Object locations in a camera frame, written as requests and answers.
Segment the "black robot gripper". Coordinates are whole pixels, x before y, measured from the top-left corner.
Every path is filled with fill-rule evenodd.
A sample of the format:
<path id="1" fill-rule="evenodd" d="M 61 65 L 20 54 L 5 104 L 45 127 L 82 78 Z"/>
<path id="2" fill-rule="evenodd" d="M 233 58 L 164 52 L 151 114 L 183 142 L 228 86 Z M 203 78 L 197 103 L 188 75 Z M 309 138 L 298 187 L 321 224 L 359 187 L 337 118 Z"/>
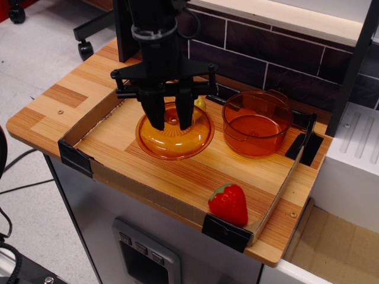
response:
<path id="1" fill-rule="evenodd" d="M 117 97 L 139 99 L 151 126 L 163 131 L 164 97 L 175 96 L 180 129 L 186 130 L 192 125 L 194 99 L 218 93 L 218 66 L 186 58 L 176 25 L 156 31 L 132 25 L 131 34 L 139 43 L 142 62 L 111 72 Z"/>

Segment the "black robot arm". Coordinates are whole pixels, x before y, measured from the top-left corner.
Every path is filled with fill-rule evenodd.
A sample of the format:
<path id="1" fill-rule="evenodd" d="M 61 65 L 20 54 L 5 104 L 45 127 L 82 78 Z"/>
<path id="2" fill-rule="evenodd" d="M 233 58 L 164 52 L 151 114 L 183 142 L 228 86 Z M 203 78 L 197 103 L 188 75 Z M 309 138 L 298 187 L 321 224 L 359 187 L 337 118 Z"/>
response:
<path id="1" fill-rule="evenodd" d="M 136 98 L 153 128 L 165 128 L 165 98 L 175 97 L 180 128 L 192 124 L 194 101 L 215 95 L 217 65 L 186 58 L 181 52 L 176 16 L 186 1 L 128 1 L 131 36 L 138 42 L 142 62 L 116 69 L 111 77 L 119 98 Z"/>

